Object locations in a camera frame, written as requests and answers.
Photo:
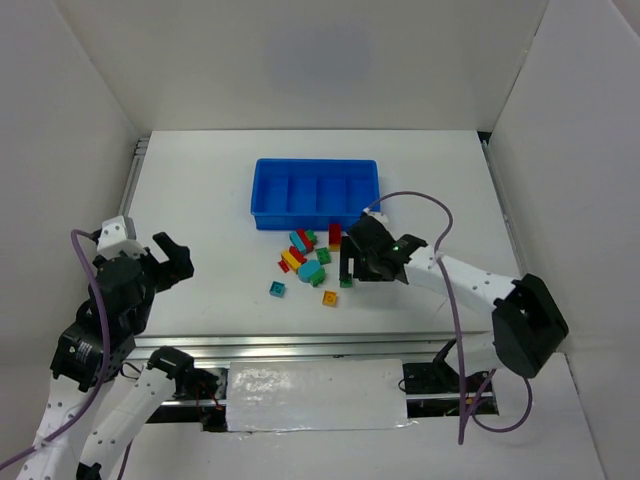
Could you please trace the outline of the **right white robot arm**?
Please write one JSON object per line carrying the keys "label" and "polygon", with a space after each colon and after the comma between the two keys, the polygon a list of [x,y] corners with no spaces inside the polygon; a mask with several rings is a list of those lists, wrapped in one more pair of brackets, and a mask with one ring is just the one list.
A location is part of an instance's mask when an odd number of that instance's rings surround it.
{"label": "right white robot arm", "polygon": [[539,277],[510,278],[476,268],[414,235],[395,239],[372,215],[363,214],[341,238],[340,278],[348,276],[423,287],[489,322],[487,332],[464,337],[461,350],[452,339],[438,352],[434,364],[443,379],[502,368],[533,379],[569,333]]}

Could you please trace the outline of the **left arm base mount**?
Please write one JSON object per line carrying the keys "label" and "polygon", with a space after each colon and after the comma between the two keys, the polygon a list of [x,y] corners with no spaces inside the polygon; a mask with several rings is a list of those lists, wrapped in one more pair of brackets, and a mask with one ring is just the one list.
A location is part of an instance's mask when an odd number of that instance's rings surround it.
{"label": "left arm base mount", "polygon": [[205,432],[223,433],[228,369],[195,369],[193,377],[146,421],[147,424],[192,424]]}

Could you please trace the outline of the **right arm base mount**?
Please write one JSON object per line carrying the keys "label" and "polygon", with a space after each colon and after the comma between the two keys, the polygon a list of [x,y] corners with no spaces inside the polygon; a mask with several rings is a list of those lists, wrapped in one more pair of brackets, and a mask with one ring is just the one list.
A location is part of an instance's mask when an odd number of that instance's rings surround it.
{"label": "right arm base mount", "polygon": [[434,353],[403,353],[402,374],[397,382],[404,394],[409,419],[458,417],[458,375]]}

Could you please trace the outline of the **green square lego brick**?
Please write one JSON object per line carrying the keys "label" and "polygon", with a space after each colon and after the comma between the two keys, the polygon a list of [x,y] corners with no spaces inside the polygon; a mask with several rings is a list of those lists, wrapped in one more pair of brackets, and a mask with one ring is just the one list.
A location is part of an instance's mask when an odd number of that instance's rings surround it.
{"label": "green square lego brick", "polygon": [[315,250],[315,253],[321,265],[326,265],[331,262],[331,253],[328,248],[318,248]]}

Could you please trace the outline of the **green lego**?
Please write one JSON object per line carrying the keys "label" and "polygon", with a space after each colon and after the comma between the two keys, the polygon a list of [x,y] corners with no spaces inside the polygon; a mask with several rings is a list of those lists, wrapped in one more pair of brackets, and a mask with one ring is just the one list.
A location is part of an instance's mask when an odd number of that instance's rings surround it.
{"label": "green lego", "polygon": [[305,230],[305,236],[312,246],[317,244],[317,236],[312,230]]}

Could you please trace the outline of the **red tall lego brick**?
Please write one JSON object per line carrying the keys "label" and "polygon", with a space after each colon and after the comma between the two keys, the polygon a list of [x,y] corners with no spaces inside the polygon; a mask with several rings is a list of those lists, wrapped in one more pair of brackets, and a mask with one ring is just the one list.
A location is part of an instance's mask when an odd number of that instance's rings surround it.
{"label": "red tall lego brick", "polygon": [[328,244],[340,244],[342,241],[342,229],[338,223],[331,223],[328,227]]}

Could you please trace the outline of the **teal rounded lego brick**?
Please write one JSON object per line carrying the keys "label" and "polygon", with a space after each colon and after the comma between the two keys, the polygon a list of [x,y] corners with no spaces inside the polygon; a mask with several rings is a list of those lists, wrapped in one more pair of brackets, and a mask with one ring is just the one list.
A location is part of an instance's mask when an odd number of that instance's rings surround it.
{"label": "teal rounded lego brick", "polygon": [[298,270],[297,275],[298,278],[305,283],[310,283],[310,277],[318,270],[324,270],[323,265],[321,265],[318,260],[311,259],[307,260]]}

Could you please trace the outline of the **teal long lego brick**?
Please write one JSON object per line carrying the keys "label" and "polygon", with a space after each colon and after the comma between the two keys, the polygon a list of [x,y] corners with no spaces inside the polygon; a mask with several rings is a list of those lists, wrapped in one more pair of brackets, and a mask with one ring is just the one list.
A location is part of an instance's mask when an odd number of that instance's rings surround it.
{"label": "teal long lego brick", "polygon": [[304,231],[293,231],[289,234],[289,239],[293,247],[303,254],[307,254],[312,250],[312,244],[306,237]]}

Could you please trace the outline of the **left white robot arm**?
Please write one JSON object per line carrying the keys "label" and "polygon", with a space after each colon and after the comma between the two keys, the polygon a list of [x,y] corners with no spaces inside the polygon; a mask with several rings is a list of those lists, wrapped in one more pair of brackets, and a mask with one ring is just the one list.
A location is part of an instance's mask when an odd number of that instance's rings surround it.
{"label": "left white robot arm", "polygon": [[172,394],[192,380],[194,360],[174,347],[153,352],[131,391],[101,423],[98,410],[123,363],[146,328],[157,294],[191,278],[188,247],[166,233],[153,240],[167,259],[121,236],[115,254],[106,242],[112,227],[94,233],[74,229],[71,243],[89,282],[89,297],[60,335],[51,362],[49,397],[36,436],[25,450],[2,461],[22,467],[21,479],[107,479],[122,470],[132,442]]}

